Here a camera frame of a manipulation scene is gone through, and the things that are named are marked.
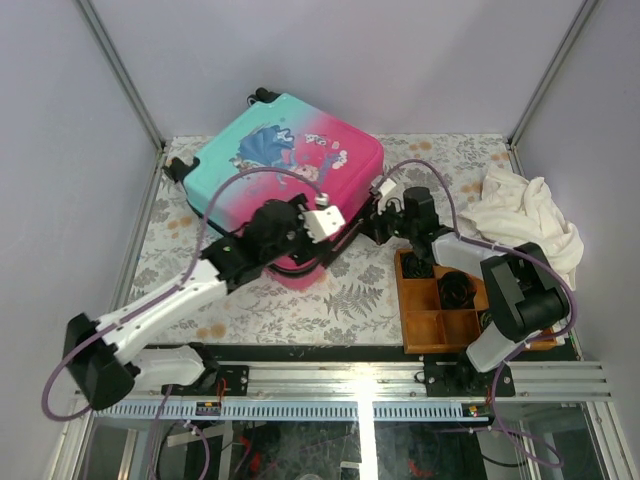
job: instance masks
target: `black bracket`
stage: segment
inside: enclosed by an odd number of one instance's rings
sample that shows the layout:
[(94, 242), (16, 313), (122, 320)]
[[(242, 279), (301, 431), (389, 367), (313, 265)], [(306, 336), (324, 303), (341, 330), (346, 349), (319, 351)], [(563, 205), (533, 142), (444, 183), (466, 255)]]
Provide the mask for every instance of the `black bracket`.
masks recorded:
[[(461, 382), (454, 374), (455, 365), (426, 364), (424, 383), (428, 397), (488, 397), (495, 370), (487, 373), (475, 372), (471, 381)], [(511, 369), (504, 366), (496, 386), (496, 397), (515, 397)]]
[[(183, 397), (217, 396), (219, 389), (225, 385), (225, 397), (246, 397), (249, 387), (249, 367), (247, 365), (220, 365), (215, 381), (208, 384), (174, 385), (172, 395)], [(167, 387), (162, 387), (162, 393), (166, 393)]]

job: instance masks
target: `floral tablecloth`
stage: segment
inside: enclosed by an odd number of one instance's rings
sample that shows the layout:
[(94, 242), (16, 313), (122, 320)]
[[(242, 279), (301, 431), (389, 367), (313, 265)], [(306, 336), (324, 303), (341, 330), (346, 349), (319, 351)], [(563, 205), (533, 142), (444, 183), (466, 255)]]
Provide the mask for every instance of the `floral tablecloth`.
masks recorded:
[[(491, 163), (511, 169), (500, 135), (377, 135), (385, 166), (407, 158), (432, 162), (444, 175), (456, 208), (477, 201)], [(209, 137), (176, 137), (168, 158), (191, 161)], [(405, 186), (431, 189), (441, 221), (451, 224), (445, 195), (437, 179), (420, 166), (409, 166), (394, 178)], [(170, 280), (189, 263), (199, 219), (183, 190), (163, 178), (129, 300)], [(465, 233), (471, 233), (462, 224)], [(153, 343), (191, 341), (225, 344), (402, 345), (393, 256), (408, 243), (393, 239), (382, 247), (365, 237), (331, 265), (305, 291), (288, 290), (264, 274), (224, 300), (193, 312), (159, 335)]]

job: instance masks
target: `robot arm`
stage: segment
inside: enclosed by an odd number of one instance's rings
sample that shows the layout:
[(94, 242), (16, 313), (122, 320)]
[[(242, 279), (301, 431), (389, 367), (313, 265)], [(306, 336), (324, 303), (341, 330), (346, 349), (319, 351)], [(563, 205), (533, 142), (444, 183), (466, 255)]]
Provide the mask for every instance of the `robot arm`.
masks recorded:
[[(465, 351), (455, 374), (460, 377), (470, 379), (492, 371), (527, 338), (569, 313), (564, 291), (544, 269), (513, 254), (498, 254), (464, 242), (441, 225), (427, 188), (402, 192), (392, 180), (386, 180), (363, 233), (377, 243), (391, 236), (406, 238), (420, 260), (484, 280), (493, 322)], [(536, 244), (527, 243), (516, 250), (548, 265)]]
[[(73, 318), (67, 325), (65, 355), (95, 333), (118, 325), (68, 365), (90, 406), (101, 410), (134, 388), (157, 390), (167, 384), (208, 393), (216, 382), (218, 365), (206, 349), (197, 344), (158, 350), (144, 347), (185, 315), (255, 280), (278, 258), (289, 255), (302, 262), (312, 258), (313, 252), (331, 251), (327, 239), (345, 224), (340, 211), (336, 207), (309, 210), (306, 204), (304, 195), (289, 202), (270, 200), (256, 210), (240, 235), (225, 235), (204, 249), (186, 281), (183, 272), (95, 321), (84, 314)], [(484, 280), (493, 323), (458, 362), (453, 376), (459, 383), (469, 384), (477, 374), (493, 370), (527, 338), (568, 314), (562, 288), (543, 269), (511, 254), (496, 255), (491, 249), (464, 243), (441, 225), (427, 188), (401, 191), (387, 180), (352, 222), (342, 232), (346, 238), (358, 232), (378, 244), (392, 236), (406, 238), (419, 259)], [(519, 250), (547, 263), (535, 244)], [(123, 322), (141, 307), (144, 311)]]
[[(326, 242), (344, 226), (333, 206), (308, 210), (306, 197), (271, 200), (256, 210), (242, 234), (229, 234), (204, 249), (193, 272), (184, 272), (133, 303), (95, 321), (85, 314), (67, 325), (64, 355), (108, 326), (119, 326), (89, 345), (68, 370), (94, 410), (108, 408), (132, 390), (163, 385), (191, 386), (207, 393), (216, 381), (217, 363), (197, 344), (145, 350), (159, 333), (192, 311), (219, 300), (260, 276), (278, 258)], [(130, 321), (122, 320), (138, 309)]]

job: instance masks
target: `glass panel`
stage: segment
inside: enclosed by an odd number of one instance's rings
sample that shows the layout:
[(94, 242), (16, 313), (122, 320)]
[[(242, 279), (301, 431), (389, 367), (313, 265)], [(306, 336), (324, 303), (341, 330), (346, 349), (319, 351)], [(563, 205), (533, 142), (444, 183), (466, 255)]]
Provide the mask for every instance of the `glass panel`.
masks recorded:
[[(365, 410), (361, 404), (359, 422), (198, 421), (211, 452), (206, 478), (364, 480), (375, 478), (365, 472), (375, 471), (376, 465), (377, 477), (382, 480), (606, 478), (580, 405), (512, 404), (500, 409), (509, 428), (541, 438), (556, 448), (564, 459), (561, 469), (527, 461), (506, 435), (496, 431), (471, 435), (450, 431), (460, 429), (459, 423), (374, 421), (370, 406)], [(158, 479), (197, 479), (202, 472), (202, 442), (182, 423), (160, 422), (152, 447), (153, 458), (158, 458)], [(147, 478), (152, 458), (147, 446), (150, 424), (96, 419), (86, 478)], [(526, 436), (516, 440), (543, 461), (557, 461), (543, 444), (532, 443)], [(129, 477), (122, 476), (127, 469)]]
[(528, 461), (509, 438), (497, 431), (470, 434), (468, 424), (376, 422), (378, 478), (472, 480), (604, 480), (587, 419), (580, 405), (509, 405), (501, 407), (508, 428), (525, 435), (514, 439), (543, 462), (557, 463), (544, 444), (563, 458), (562, 468)]
[[(195, 480), (201, 475), (205, 462), (203, 443), (198, 436), (191, 435), (183, 423), (160, 422), (153, 446), (155, 458), (158, 458), (155, 469), (158, 480)], [(84, 461), (87, 476), (83, 476), (83, 470), (79, 478), (126, 479), (122, 476), (124, 468), (121, 465), (130, 430), (135, 430), (138, 438), (129, 462), (128, 478), (148, 478), (150, 424), (150, 421), (97, 419), (90, 456)], [(354, 422), (200, 421), (195, 424), (208, 438), (211, 453), (207, 479), (359, 478), (350, 477), (349, 472), (357, 473), (357, 469), (348, 468), (362, 462), (360, 433)], [(346, 472), (342, 477), (341, 465)], [(220, 477), (221, 470), (228, 473)]]

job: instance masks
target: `pink and teal box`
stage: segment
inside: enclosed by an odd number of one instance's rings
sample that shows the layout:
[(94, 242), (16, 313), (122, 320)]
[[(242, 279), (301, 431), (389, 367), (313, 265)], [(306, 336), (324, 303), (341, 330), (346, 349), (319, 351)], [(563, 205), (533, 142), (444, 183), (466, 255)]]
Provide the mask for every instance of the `pink and teal box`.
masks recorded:
[[(383, 150), (375, 138), (288, 94), (272, 103), (254, 103), (194, 157), (182, 183), (190, 205), (200, 215), (229, 177), (259, 166), (299, 173), (319, 185), (344, 216), (347, 226), (369, 198), (371, 182), (382, 174)], [(314, 191), (294, 178), (277, 174), (245, 177), (232, 184), (214, 208), (211, 223), (233, 231), (251, 219), (269, 199), (290, 200)], [(283, 257), (271, 274), (289, 288), (310, 286), (324, 271), (322, 262), (296, 265)]]

